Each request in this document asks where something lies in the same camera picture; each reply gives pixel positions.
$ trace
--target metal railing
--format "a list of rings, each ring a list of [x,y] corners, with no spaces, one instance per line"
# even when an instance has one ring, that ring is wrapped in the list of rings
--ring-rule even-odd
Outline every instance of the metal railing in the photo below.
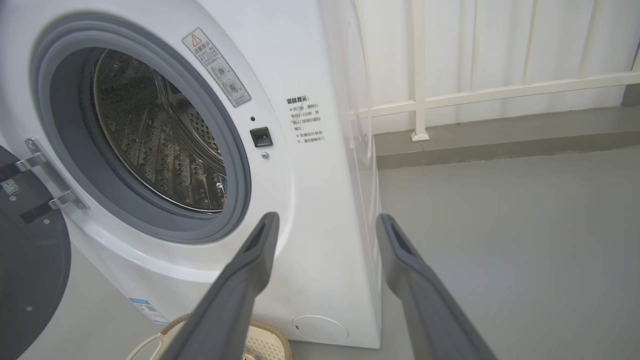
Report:
[[[474,34],[471,59],[470,91],[436,97],[426,97],[426,70],[424,55],[424,0],[413,0],[413,64],[415,67],[415,100],[374,106],[371,109],[364,110],[363,115],[368,115],[370,117],[379,117],[397,113],[414,112],[415,132],[412,134],[411,139],[412,141],[417,142],[421,140],[429,140],[429,135],[425,130],[425,112],[427,109],[470,104],[472,102],[509,99],[512,97],[551,94],[555,92],[566,92],[573,90],[603,88],[609,86],[640,83],[640,61],[638,61],[637,57],[631,71],[597,76],[585,75],[587,66],[591,61],[595,35],[600,24],[600,18],[602,16],[602,1],[603,0],[593,1],[591,16],[589,18],[589,25],[584,39],[582,55],[580,57],[580,65],[577,78],[544,81],[539,83],[531,82],[531,50],[538,41],[538,39],[536,39],[536,26],[539,26],[539,24],[538,22],[536,22],[536,16],[540,12],[538,4],[539,1],[533,0],[531,20],[529,23],[529,36],[527,38],[527,50],[525,54],[525,63],[521,84],[515,86],[503,86],[498,88],[477,90],[478,51],[480,44],[478,29],[484,1],[476,0],[476,6],[474,10]]]

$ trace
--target front-loading washing machine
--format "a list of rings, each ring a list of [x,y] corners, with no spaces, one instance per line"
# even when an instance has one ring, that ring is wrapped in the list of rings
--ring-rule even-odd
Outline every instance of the front-loading washing machine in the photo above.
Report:
[[[293,340],[377,348],[380,204],[358,19],[339,0],[5,1],[0,145],[151,321],[190,312],[276,211],[253,317]],[[13,185],[0,196],[19,198]]]

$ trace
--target open door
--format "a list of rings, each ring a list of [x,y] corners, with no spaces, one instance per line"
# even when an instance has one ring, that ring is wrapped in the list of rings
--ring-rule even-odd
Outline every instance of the open door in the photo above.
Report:
[[[31,167],[0,147],[0,354],[14,360],[31,346],[56,312],[67,287],[71,248],[60,205]]]

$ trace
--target gray floor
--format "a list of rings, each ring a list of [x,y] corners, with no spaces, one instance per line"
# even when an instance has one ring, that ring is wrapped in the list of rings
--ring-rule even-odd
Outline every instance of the gray floor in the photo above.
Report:
[[[640,358],[639,150],[384,170],[380,183],[383,211],[499,359]],[[21,359],[124,359],[157,331],[83,258]],[[379,350],[295,341],[293,358],[413,359],[386,287],[382,333]]]

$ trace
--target warning label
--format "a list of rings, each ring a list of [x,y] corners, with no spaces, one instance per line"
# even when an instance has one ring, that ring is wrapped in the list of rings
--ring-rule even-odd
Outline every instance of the warning label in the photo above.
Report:
[[[324,141],[320,107],[309,96],[296,96],[287,99],[289,106],[289,123],[295,135],[294,141],[299,144]]]
[[[182,42],[204,65],[235,108],[251,100],[236,73],[200,28],[184,37]]]
[[[154,323],[161,323],[164,325],[169,324],[169,320],[167,320],[158,310],[151,306],[151,304],[149,304],[149,301],[133,298],[129,298],[129,300],[131,300],[131,302],[138,309],[140,309],[140,311],[142,311],[142,313],[146,315],[149,320],[153,321]]]

